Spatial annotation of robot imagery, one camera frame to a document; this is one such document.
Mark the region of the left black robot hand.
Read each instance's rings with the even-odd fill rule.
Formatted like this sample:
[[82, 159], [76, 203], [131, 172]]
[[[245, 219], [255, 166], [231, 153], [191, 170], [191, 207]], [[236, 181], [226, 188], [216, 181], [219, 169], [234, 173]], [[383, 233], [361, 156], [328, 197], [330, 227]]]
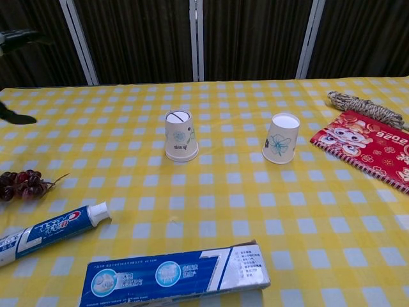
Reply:
[[[9, 54], [29, 43], [50, 43], [42, 33], [31, 29], [17, 29], [1, 31], [1, 57]], [[36, 118], [18, 114], [1, 102], [1, 119], [14, 125], [30, 125], [37, 122]]]

